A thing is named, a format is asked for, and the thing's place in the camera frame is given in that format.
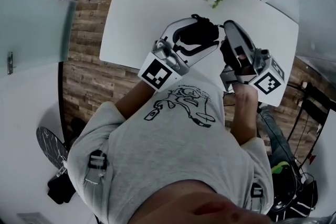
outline wood floor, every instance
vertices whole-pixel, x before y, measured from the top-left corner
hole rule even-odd
[[[63,101],[68,132],[66,135],[72,134],[69,126],[72,118],[89,121],[102,102],[118,101],[139,82],[136,76],[138,70],[99,60],[104,25],[111,1],[113,0],[78,0],[72,26],[69,61],[64,63],[63,72]],[[302,61],[295,59],[289,83],[298,86],[302,80],[312,82],[327,96],[336,99],[336,91],[329,82]],[[276,122],[286,137],[299,113],[296,101],[302,97],[300,91],[286,87],[281,105],[277,108],[271,107]],[[233,104],[234,97],[228,95],[224,101],[225,105]],[[234,109],[234,106],[225,107],[225,125],[228,128],[232,123]],[[290,146],[293,152],[296,151],[307,117],[307,113],[303,111],[292,135]],[[317,127],[317,122],[309,117],[296,152],[299,161],[310,151],[317,136]],[[267,150],[270,150],[267,135],[260,122],[258,128]]]

